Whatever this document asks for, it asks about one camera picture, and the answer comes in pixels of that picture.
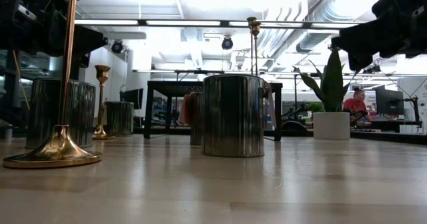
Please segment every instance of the black table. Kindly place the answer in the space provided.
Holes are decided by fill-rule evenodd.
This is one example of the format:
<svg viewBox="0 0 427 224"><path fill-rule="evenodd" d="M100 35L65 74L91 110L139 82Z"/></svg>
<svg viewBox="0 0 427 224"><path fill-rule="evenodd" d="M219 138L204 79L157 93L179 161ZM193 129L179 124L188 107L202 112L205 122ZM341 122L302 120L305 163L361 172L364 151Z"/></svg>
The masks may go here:
<svg viewBox="0 0 427 224"><path fill-rule="evenodd" d="M371 129L379 129L381 131L394 131L395 133L400 132L401 125L418 125L415 121L371 121Z"/></svg>
<svg viewBox="0 0 427 224"><path fill-rule="evenodd" d="M274 113L278 127L282 126L282 83L270 83L274 93ZM147 107L145 110L144 138L149 139L151 134L151 119L153 115L154 90L167 97L166 105L166 133L171 127L171 110L173 97L183 97L191 92L203 91L202 81L148 81L147 83ZM280 128L274 131L274 141L282 138Z"/></svg>

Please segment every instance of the man in red shirt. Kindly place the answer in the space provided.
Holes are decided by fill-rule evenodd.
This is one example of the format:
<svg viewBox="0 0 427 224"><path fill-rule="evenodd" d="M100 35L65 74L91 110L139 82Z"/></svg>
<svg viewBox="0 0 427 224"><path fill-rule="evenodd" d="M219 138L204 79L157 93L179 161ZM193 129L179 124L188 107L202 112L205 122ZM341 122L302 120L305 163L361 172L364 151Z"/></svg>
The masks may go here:
<svg viewBox="0 0 427 224"><path fill-rule="evenodd" d="M344 109L349 109L352 113L355 113L357 111L368 112L366 110L366 105L364 100L365 100L365 92L361 89L355 89L353 98L349 98L344 102ZM372 118L371 116L369 116L369 114L366 115L365 118L369 122L372 121Z"/></svg>

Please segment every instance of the stainless steel cylinder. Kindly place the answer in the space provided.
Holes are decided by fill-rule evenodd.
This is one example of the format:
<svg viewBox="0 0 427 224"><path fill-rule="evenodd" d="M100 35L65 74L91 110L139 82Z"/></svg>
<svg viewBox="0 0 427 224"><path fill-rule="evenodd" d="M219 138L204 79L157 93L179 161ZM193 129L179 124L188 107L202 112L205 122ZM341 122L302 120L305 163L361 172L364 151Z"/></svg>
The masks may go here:
<svg viewBox="0 0 427 224"><path fill-rule="evenodd" d="M34 80L26 148L35 149L46 142L53 127L58 124L60 89L60 79ZM79 147L92 146L95 94L94 85L70 80L65 121L69 124L70 134Z"/></svg>
<svg viewBox="0 0 427 224"><path fill-rule="evenodd" d="M262 78L251 75L213 75L204 79L204 155L264 155L265 84Z"/></svg>
<svg viewBox="0 0 427 224"><path fill-rule="evenodd" d="M190 145L200 146L203 141L203 93L195 93L195 113L191 125Z"/></svg>
<svg viewBox="0 0 427 224"><path fill-rule="evenodd" d="M125 137L133 133L133 103L106 101L107 133L110 136Z"/></svg>

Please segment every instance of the light wood floor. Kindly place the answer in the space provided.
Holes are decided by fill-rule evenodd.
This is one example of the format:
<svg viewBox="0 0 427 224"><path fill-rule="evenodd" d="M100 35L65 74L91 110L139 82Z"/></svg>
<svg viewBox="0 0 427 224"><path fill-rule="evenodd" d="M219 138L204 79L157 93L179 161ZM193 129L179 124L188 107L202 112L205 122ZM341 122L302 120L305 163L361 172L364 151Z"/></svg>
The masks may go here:
<svg viewBox="0 0 427 224"><path fill-rule="evenodd" d="M0 143L0 157L25 140ZM93 165L0 168L0 223L427 223L427 148L266 140L255 159L206 157L187 136L97 142Z"/></svg>

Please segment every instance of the red object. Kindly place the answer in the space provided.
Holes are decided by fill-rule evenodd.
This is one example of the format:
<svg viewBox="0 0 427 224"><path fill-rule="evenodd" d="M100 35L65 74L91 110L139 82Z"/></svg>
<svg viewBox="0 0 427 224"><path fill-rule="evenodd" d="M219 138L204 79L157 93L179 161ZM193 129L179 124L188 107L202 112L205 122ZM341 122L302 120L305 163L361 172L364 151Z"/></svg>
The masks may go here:
<svg viewBox="0 0 427 224"><path fill-rule="evenodd" d="M356 100L356 99L354 99L354 98L347 99L347 100L344 102L344 108L345 108L345 109L350 109L350 111L351 111L351 112L353 112L353 113L355 113L355 112L357 112L357 111L365 111L365 112L368 112L368 111L366 110L366 105L365 105L365 103L364 103L363 101L359 101L359 100Z"/></svg>

